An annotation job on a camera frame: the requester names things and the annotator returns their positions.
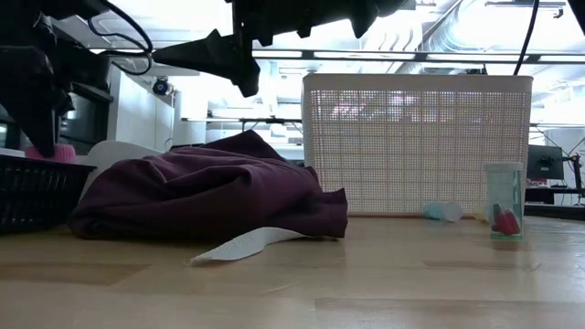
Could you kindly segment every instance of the black cable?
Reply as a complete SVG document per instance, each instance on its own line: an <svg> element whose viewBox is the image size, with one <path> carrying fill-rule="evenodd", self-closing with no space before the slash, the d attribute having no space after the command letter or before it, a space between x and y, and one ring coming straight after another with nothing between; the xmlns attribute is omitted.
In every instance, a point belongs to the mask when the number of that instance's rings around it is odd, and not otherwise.
<svg viewBox="0 0 585 329"><path fill-rule="evenodd" d="M113 66L120 69L122 72L125 72L126 74L133 75L133 76L141 76L141 75L148 73L148 71L153 67L153 58L151 57L151 55L148 54L145 59L146 59L146 69L144 69L142 71L137 71L137 72L130 71L130 70L126 69L125 67L123 67L122 64L118 64L114 61L112 61L112 64L113 64Z"/></svg>
<svg viewBox="0 0 585 329"><path fill-rule="evenodd" d="M138 32L138 34L143 37L144 42L146 43L146 47L139 42L138 40L132 38L132 37L128 37L124 34L121 33L101 33L97 30L97 28L93 25L93 21L92 18L90 18L88 20L88 26L90 27L91 32L93 32L96 36L99 37L119 37L121 39L124 39L132 44L134 44L135 46L137 46L140 50L142 50L142 52L139 53L133 53L133 52L126 52L126 51L118 51L118 50L105 50L102 51L100 53L100 55L103 56L110 56L110 57L124 57L124 58L145 58L146 61L148 62L147 64L147 68L143 71L130 71L126 68L124 68L122 65L116 63L116 62L112 62L112 64L114 66L116 66L118 69L122 70L123 72L130 74L130 75L143 75L146 72L148 72L152 66L153 66L153 59L152 59L152 52L154 50L154 46L153 46L153 42L152 40L148 37L148 35L146 34L146 32L144 32L144 30L142 29L142 27L140 25L138 25L138 23L136 23L136 21L134 21L130 16L128 16L128 14L124 13L119 7L117 7L116 5L110 3L107 0L101 0L101 2L106 5L110 10L112 10L112 12L116 15L118 15L119 17L121 17L123 20L125 20L131 27L133 27L136 32Z"/></svg>
<svg viewBox="0 0 585 329"><path fill-rule="evenodd" d="M532 16L530 17L528 31L526 32L526 38L524 39L524 45L522 46L522 50L520 51L520 58L518 59L518 63L516 64L514 75L518 75L518 72L522 67L522 63L524 62L524 57L527 54L528 44L530 43L530 38L532 37L532 32L534 31L534 25L537 22L538 5L540 5L540 0L534 0L534 5L532 6Z"/></svg>
<svg viewBox="0 0 585 329"><path fill-rule="evenodd" d="M567 181L565 181L564 179L562 180L562 182L565 186L569 186L569 184L567 184ZM561 206L563 205L563 202L565 202L565 193L563 193L563 198L560 199Z"/></svg>

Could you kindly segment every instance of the container lid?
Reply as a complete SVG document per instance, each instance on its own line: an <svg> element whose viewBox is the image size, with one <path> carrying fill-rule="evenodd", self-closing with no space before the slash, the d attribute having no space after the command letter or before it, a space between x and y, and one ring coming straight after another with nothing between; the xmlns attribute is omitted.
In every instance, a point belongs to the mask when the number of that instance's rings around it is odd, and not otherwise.
<svg viewBox="0 0 585 329"><path fill-rule="evenodd" d="M523 171L524 165L519 162L484 164L484 170L490 173Z"/></svg>

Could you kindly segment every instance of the black plastic basket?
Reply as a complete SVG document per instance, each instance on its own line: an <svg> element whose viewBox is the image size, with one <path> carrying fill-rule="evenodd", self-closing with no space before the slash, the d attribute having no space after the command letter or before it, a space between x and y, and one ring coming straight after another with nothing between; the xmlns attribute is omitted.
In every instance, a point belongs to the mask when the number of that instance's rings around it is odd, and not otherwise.
<svg viewBox="0 0 585 329"><path fill-rule="evenodd" d="M94 169L0 155L0 235L64 223Z"/></svg>

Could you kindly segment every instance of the wooden tabletop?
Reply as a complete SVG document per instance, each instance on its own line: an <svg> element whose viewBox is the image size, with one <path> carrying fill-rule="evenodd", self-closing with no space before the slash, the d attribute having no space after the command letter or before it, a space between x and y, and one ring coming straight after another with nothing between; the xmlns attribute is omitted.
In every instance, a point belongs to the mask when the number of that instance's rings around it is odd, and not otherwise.
<svg viewBox="0 0 585 329"><path fill-rule="evenodd" d="M515 243L473 220L351 219L344 240L197 268L212 246L0 237L0 327L581 329L583 225L528 218Z"/></svg>

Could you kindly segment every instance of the crumpled fabric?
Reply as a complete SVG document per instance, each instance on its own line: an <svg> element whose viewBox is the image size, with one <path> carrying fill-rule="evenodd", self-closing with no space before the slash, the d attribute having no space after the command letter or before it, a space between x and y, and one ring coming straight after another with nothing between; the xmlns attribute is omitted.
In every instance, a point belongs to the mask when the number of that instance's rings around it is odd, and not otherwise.
<svg viewBox="0 0 585 329"><path fill-rule="evenodd" d="M345 191L288 164L247 131L200 147L121 161L96 178L69 219L84 239L225 242L257 228L343 238Z"/></svg>

